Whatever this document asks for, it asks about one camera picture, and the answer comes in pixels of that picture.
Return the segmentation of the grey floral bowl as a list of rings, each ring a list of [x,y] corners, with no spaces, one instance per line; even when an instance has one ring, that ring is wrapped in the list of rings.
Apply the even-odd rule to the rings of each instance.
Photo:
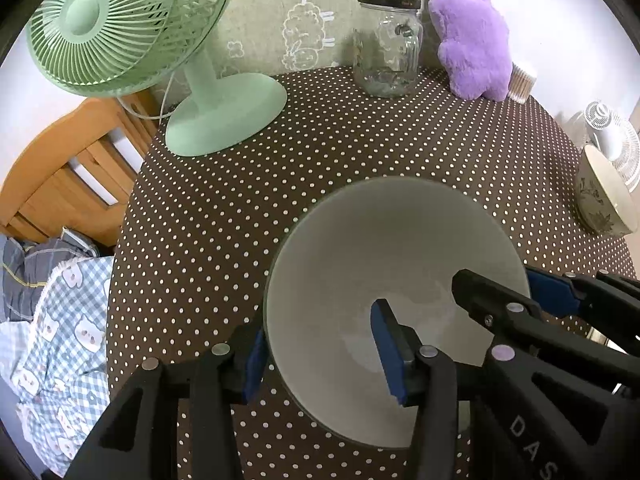
[[[387,387],[372,304],[386,300],[424,344],[480,364],[491,333],[454,302],[451,281],[463,269],[529,292],[497,221],[447,185],[375,178],[314,206],[278,251],[264,307],[274,364],[297,404],[342,438],[406,448],[416,410]]]
[[[593,145],[580,153],[574,188],[580,218],[590,231],[612,237],[638,231],[637,209],[625,182]]]

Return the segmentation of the blue checkered cat blanket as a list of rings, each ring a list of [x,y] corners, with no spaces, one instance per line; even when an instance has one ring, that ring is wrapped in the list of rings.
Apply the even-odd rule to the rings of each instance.
[[[30,321],[1,324],[1,378],[23,437],[63,477],[110,403],[106,369],[113,259],[75,258],[49,276]]]

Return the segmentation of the white floor fan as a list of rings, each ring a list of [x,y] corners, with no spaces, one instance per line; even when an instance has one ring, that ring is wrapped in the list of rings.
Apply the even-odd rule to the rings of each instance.
[[[586,144],[595,146],[634,192],[639,184],[639,136],[627,119],[605,102],[593,101],[570,118],[565,132],[578,150]]]

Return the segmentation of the brown polka dot tablecloth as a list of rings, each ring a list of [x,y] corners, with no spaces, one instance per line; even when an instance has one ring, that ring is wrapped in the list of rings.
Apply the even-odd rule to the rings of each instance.
[[[536,101],[465,101],[440,70],[375,99],[347,68],[285,74],[288,105],[217,154],[152,143],[119,235],[108,306],[108,384],[149,356],[199,356],[248,322],[278,245],[329,192],[370,177],[431,178],[477,200],[522,260],[562,274],[627,276],[626,240],[588,233],[574,202],[578,151]]]

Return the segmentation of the grey striped pillow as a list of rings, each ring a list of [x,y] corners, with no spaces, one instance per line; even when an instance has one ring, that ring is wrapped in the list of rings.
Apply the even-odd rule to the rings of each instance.
[[[63,261],[99,257],[90,237],[63,228],[45,242],[1,235],[1,322],[31,321],[53,269]]]

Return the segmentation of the cotton swab container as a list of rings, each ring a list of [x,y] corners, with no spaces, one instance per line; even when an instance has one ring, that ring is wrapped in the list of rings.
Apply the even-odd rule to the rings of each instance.
[[[511,78],[508,87],[508,98],[518,104],[524,104],[536,84],[537,78],[518,64],[512,64]]]

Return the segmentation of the purple plush toy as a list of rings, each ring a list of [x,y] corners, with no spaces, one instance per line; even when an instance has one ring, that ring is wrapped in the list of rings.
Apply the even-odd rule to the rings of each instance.
[[[427,9],[451,92],[503,101],[512,74],[509,29],[491,0],[428,0]]]

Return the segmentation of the wooden bed headboard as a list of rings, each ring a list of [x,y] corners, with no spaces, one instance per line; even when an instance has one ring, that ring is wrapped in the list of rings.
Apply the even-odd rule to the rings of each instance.
[[[121,100],[89,98],[35,137],[1,189],[1,233],[41,243],[71,228],[117,244],[134,165],[108,134],[119,130],[143,157],[157,134],[160,104],[149,90]]]

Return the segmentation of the glass jar black lid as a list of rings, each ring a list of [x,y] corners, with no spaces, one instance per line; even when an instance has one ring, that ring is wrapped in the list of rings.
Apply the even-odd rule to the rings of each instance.
[[[370,96],[405,96],[420,72],[422,1],[357,1],[352,34],[356,83]]]

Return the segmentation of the green patterned board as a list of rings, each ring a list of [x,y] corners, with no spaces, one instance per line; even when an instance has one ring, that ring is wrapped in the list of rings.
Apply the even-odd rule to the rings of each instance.
[[[357,0],[231,0],[207,44],[216,76],[348,65],[357,10]]]

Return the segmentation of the green desk fan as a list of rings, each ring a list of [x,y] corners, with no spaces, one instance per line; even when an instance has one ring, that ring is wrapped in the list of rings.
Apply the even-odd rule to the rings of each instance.
[[[205,43],[230,0],[43,0],[26,26],[44,76],[78,96],[126,96],[183,70],[191,93],[172,112],[172,154],[202,156],[270,125],[285,88],[258,73],[218,78]]]

